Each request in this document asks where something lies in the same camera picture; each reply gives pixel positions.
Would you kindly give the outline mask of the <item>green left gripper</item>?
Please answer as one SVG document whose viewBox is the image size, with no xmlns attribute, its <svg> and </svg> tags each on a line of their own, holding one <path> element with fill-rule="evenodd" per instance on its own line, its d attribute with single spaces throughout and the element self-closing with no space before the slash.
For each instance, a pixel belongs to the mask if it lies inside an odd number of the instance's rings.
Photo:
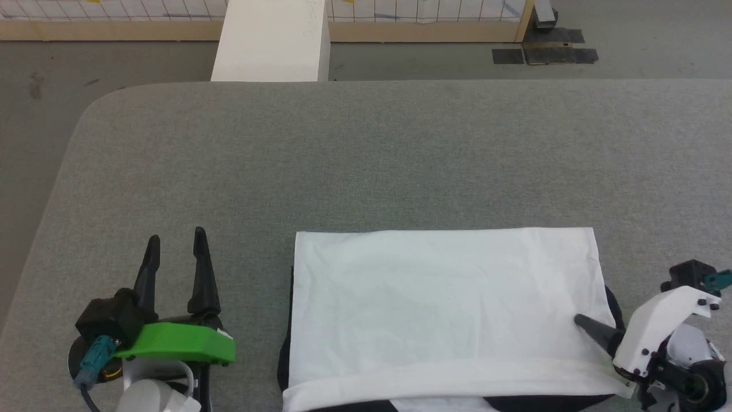
<svg viewBox="0 0 732 412">
<path fill-rule="evenodd" d="M 188 313 L 193 316 L 219 315 L 220 297 L 204 227 L 194 229 L 193 255 L 196 268 Z M 160 237 L 152 235 L 133 288 L 138 297 L 137 306 L 150 314 L 156 313 L 156 273 L 159 266 Z M 129 349 L 118 350 L 113 357 L 224 365 L 236 361 L 236 344 L 233 337 L 221 328 L 159 322 L 143 326 L 135 343 Z"/>
</svg>

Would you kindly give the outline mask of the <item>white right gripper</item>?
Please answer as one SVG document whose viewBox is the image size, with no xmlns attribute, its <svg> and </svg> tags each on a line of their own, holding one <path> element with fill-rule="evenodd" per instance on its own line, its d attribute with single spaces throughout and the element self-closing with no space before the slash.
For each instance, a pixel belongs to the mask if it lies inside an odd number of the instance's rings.
<svg viewBox="0 0 732 412">
<path fill-rule="evenodd" d="M 667 342 L 670 361 L 680 367 L 689 368 L 693 363 L 718 357 L 703 332 L 685 325 L 685 321 L 692 315 L 710 318 L 711 305 L 720 302 L 720 297 L 680 286 L 641 305 L 632 314 L 625 333 L 581 314 L 574 316 L 574 323 L 607 355 L 614 356 L 614 367 L 647 377 L 651 354 L 658 354 L 663 342 Z"/>
</svg>

